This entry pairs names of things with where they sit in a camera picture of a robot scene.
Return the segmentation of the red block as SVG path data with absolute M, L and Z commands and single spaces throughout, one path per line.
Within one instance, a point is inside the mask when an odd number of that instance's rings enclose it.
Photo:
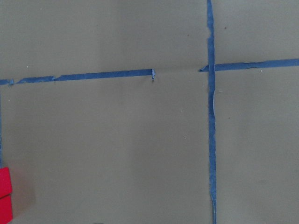
M 0 197 L 3 198 L 12 193 L 12 184 L 9 168 L 0 169 Z

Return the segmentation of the torn blue tape strip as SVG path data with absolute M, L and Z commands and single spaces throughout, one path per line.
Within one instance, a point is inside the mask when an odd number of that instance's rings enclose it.
M 123 71 L 110 71 L 110 72 L 99 72 L 99 73 L 69 74 L 69 75 L 61 75 L 58 77 L 56 76 L 26 77 L 17 82 L 15 82 L 13 79 L 1 79 L 0 85 L 45 83 L 45 82 L 102 79 L 102 78 L 115 78 L 115 77 L 138 77 L 138 76 L 150 76 L 152 79 L 155 79 L 156 72 L 154 69 L 123 70 Z

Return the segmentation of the short blue tape right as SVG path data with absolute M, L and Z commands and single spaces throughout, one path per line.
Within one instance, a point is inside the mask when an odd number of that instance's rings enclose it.
M 215 71 L 226 70 L 245 70 L 253 68 L 275 68 L 275 67 L 293 67 L 299 65 L 299 59 L 268 60 L 263 62 L 250 63 L 222 63 L 214 66 Z

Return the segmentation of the long vertical blue tape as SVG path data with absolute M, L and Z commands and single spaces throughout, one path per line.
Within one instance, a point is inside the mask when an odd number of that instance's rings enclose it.
M 212 1 L 207 1 L 207 27 L 210 35 L 207 40 L 208 50 L 208 139 L 209 139 L 209 192 L 212 205 L 212 223 L 217 223 L 217 177 L 216 177 L 216 119 L 214 114 L 215 93 L 215 49 L 214 15 Z

